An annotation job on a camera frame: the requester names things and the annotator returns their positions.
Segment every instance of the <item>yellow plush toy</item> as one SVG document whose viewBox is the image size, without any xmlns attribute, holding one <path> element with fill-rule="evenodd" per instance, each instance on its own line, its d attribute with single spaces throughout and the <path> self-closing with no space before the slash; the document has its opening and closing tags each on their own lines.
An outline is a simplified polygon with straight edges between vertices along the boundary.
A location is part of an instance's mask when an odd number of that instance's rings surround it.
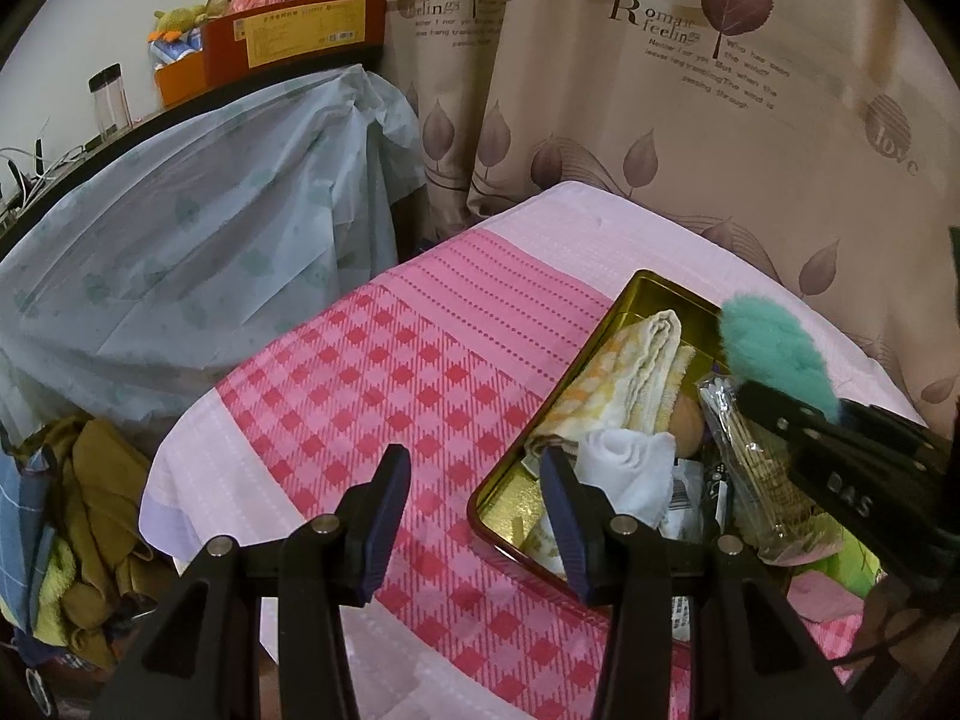
<svg viewBox="0 0 960 720">
<path fill-rule="evenodd" d="M 152 43 L 163 38 L 167 43 L 172 43 L 194 26 L 203 23 L 206 18 L 206 5 L 179 7 L 167 12 L 157 10 L 154 15 L 157 17 L 157 28 L 150 33 L 147 40 Z"/>
</svg>

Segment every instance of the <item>orange box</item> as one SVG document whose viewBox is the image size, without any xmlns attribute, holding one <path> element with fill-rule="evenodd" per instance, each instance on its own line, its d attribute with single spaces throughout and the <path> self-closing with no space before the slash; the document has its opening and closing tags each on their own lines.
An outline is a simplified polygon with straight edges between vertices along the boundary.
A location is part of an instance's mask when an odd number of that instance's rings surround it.
<svg viewBox="0 0 960 720">
<path fill-rule="evenodd" d="M 163 98 L 163 107 L 190 100 L 208 90 L 203 52 L 189 53 L 183 59 L 160 68 L 154 74 L 157 89 Z"/>
<path fill-rule="evenodd" d="M 382 46 L 387 0 L 295 0 L 232 13 L 202 27 L 210 88 L 316 55 Z"/>
</svg>

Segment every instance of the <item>yellow label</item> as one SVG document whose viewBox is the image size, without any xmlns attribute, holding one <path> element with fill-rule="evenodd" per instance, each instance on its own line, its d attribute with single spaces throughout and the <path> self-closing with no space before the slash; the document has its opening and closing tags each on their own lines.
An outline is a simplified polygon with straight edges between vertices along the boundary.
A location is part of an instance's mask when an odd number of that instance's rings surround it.
<svg viewBox="0 0 960 720">
<path fill-rule="evenodd" d="M 367 1 L 314 2 L 248 16 L 244 22 L 247 61 L 255 68 L 302 53 L 363 42 Z"/>
</svg>

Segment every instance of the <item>black cable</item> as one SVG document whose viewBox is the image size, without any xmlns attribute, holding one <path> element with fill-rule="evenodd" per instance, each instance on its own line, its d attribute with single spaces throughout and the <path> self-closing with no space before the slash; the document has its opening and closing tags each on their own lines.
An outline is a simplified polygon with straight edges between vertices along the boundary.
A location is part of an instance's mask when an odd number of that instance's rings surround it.
<svg viewBox="0 0 960 720">
<path fill-rule="evenodd" d="M 894 634 L 890 638 L 872 645 L 872 647 L 864 647 L 862 650 L 847 653 L 846 655 L 840 656 L 840 658 L 831 658 L 827 662 L 831 666 L 846 666 L 848 664 L 855 664 L 856 661 L 862 661 L 864 658 L 873 658 L 874 656 L 886 652 L 891 647 L 896 647 L 896 645 L 900 644 L 904 640 L 908 640 L 909 637 L 912 637 L 912 635 L 918 632 L 921 628 L 924 628 L 932 619 L 933 617 L 925 614 L 922 617 L 914 620 L 898 634 Z"/>
</svg>

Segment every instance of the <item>red and pink checkered fabric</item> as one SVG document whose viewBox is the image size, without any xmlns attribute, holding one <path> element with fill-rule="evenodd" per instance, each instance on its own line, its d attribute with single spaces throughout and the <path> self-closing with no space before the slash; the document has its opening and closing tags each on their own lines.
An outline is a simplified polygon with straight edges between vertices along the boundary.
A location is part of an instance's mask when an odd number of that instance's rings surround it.
<svg viewBox="0 0 960 720">
<path fill-rule="evenodd" d="M 387 443 L 411 450 L 410 503 L 376 597 L 538 720 L 589 717 L 606 632 L 480 560 L 467 500 L 609 304 L 495 234 L 467 232 L 340 300 L 218 388 L 305 517 L 368 480 Z M 688 688 L 675 667 L 672 717 L 688 712 Z"/>
</svg>

